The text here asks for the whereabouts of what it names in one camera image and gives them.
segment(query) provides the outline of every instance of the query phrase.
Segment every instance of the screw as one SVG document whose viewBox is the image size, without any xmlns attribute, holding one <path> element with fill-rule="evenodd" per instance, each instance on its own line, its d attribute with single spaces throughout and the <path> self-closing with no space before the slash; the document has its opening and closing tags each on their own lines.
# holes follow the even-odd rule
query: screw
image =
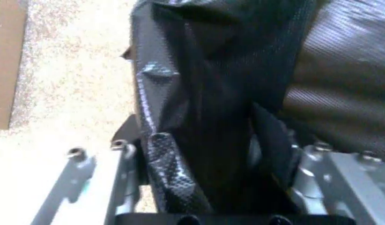
<svg viewBox="0 0 385 225">
<path fill-rule="evenodd" d="M 115 140 L 112 142 L 111 149 L 112 150 L 122 150 L 126 147 L 127 141 L 123 139 Z"/>
<path fill-rule="evenodd" d="M 76 162 L 82 162 L 87 158 L 86 151 L 83 148 L 77 147 L 67 152 L 67 157 Z"/>
<path fill-rule="evenodd" d="M 371 161 L 375 163 L 381 163 L 382 160 L 376 156 L 372 151 L 363 151 L 359 154 L 360 158 L 364 161 Z"/>
<path fill-rule="evenodd" d="M 326 142 L 322 142 L 322 141 L 317 141 L 315 143 L 315 149 L 317 151 L 332 151 L 333 150 L 331 145 L 327 144 Z"/>
</svg>

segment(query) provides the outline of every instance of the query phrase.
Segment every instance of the cardboard box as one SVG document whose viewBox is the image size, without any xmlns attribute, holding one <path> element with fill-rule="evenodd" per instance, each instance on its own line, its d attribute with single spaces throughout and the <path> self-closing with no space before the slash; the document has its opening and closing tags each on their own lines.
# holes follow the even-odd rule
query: cardboard box
<svg viewBox="0 0 385 225">
<path fill-rule="evenodd" d="M 22 54 L 26 8 L 18 0 L 0 0 L 0 129 L 9 128 Z"/>
</svg>

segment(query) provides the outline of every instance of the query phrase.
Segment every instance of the textured black surface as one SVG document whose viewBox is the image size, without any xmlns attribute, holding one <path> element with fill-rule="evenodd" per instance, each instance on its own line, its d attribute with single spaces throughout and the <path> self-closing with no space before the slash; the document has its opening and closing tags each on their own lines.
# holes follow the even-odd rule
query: textured black surface
<svg viewBox="0 0 385 225">
<path fill-rule="evenodd" d="M 116 225 L 355 225 L 355 221 L 339 216 L 193 216 L 199 223 L 182 223 L 182 218 L 192 217 L 181 214 L 124 214 L 116 217 Z"/>
<path fill-rule="evenodd" d="M 385 160 L 385 0 L 318 1 L 284 101 L 344 152 Z"/>
<path fill-rule="evenodd" d="M 248 168 L 250 116 L 253 103 L 268 114 L 280 110 L 312 7 L 312 0 L 136 4 L 130 53 L 137 116 L 160 212 L 291 212 L 273 198 L 282 195 L 272 181 L 260 182 Z M 282 147 L 265 150 L 282 162 L 294 156 L 284 154 L 285 145 L 261 148 L 269 146 Z M 270 172 L 286 184 L 283 167 Z M 258 201 L 273 202 L 259 210 Z"/>
</svg>

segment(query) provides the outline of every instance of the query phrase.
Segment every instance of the folded black material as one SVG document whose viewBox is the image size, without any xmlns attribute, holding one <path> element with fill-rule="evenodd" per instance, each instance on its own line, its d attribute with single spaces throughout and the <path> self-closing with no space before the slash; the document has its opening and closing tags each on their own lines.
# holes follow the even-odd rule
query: folded black material
<svg viewBox="0 0 385 225">
<path fill-rule="evenodd" d="M 260 140 L 263 156 L 274 160 L 269 172 L 285 188 L 296 154 L 272 114 L 282 106 L 313 7 L 312 0 L 135 5 L 137 114 L 160 212 L 260 213 L 258 201 L 273 201 L 269 212 L 292 212 L 282 206 L 283 189 L 259 181 L 250 145 Z"/>
</svg>

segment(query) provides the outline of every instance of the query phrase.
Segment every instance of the black carbon fiber material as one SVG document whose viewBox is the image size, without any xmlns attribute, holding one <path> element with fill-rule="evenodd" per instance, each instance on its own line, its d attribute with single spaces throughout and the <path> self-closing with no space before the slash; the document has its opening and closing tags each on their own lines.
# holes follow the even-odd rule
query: black carbon fiber material
<svg viewBox="0 0 385 225">
<path fill-rule="evenodd" d="M 280 110 L 312 9 L 312 0 L 136 4 L 130 53 L 137 116 L 160 212 L 283 211 L 285 201 L 276 201 L 283 192 L 274 197 L 275 188 L 248 170 L 250 116 L 253 103 L 266 112 L 253 124 L 260 132 L 261 120 Z M 294 153 L 285 154 L 291 151 L 286 142 L 271 144 L 287 137 L 275 118 L 263 128 L 271 123 L 276 136 L 259 134 L 270 143 L 261 147 L 279 149 L 265 149 L 274 151 L 265 155 L 296 161 Z M 272 167 L 283 184 L 286 168 Z"/>
<path fill-rule="evenodd" d="M 385 0 L 320 1 L 285 112 L 343 152 L 385 160 Z"/>
</svg>

